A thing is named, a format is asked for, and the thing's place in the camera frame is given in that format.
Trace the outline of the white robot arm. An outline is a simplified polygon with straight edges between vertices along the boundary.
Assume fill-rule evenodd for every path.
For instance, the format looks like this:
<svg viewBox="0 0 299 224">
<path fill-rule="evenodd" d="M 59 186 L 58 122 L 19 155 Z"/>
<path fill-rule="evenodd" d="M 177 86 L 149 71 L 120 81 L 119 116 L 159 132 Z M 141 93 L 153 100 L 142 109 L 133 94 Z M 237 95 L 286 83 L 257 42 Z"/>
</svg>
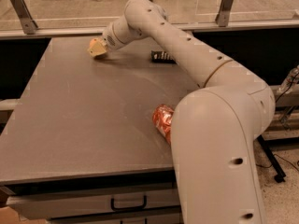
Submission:
<svg viewBox="0 0 299 224">
<path fill-rule="evenodd" d="M 165 11 L 149 0 L 129 0 L 89 52 L 96 56 L 146 37 L 198 86 L 178 103 L 171 124 L 184 224 L 266 224 L 253 143 L 274 117 L 271 88 L 169 23 Z"/>
</svg>

